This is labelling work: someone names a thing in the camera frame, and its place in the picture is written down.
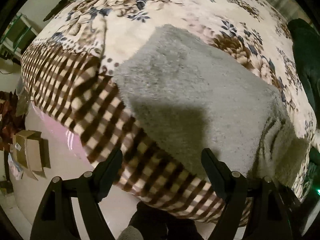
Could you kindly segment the grey fluffy pants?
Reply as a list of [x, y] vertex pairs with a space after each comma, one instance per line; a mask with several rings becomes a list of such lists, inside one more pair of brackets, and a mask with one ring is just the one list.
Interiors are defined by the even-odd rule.
[[114, 72], [120, 97], [158, 146], [202, 179], [201, 151], [249, 179], [293, 187], [309, 141], [272, 85], [227, 53], [166, 24]]

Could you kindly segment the brown cardboard box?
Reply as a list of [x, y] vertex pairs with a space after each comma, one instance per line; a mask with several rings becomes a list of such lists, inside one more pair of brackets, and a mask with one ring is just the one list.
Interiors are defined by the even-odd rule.
[[40, 131], [22, 130], [12, 137], [14, 160], [33, 180], [45, 178], [44, 168], [51, 168], [48, 140]]

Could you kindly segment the dark red cloth heap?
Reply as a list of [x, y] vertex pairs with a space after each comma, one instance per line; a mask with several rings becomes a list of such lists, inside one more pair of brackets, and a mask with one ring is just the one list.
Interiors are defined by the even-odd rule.
[[25, 114], [17, 116], [18, 96], [16, 92], [1, 91], [1, 151], [10, 151], [13, 135], [25, 130]]

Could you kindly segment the floral cream bed blanket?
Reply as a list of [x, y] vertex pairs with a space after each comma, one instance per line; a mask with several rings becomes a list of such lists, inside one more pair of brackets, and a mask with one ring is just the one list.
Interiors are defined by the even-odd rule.
[[41, 111], [80, 136], [93, 166], [121, 147], [122, 190], [177, 217], [215, 223], [223, 200], [147, 136], [112, 80], [164, 24], [187, 29], [279, 89], [297, 137], [311, 145], [316, 118], [296, 72], [287, 20], [267, 0], [75, 0], [22, 55], [24, 87]]

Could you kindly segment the dark green garment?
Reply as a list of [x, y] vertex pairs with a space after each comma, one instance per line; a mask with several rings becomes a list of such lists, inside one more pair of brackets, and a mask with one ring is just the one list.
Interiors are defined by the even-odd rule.
[[301, 18], [287, 24], [293, 45], [296, 71], [319, 127], [319, 34]]

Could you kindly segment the green metal rack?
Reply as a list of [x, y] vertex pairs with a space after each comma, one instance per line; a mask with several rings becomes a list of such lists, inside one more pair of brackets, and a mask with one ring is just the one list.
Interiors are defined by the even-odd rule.
[[39, 32], [24, 14], [17, 14], [1, 37], [1, 54], [4, 57], [14, 57], [20, 60], [38, 34]]

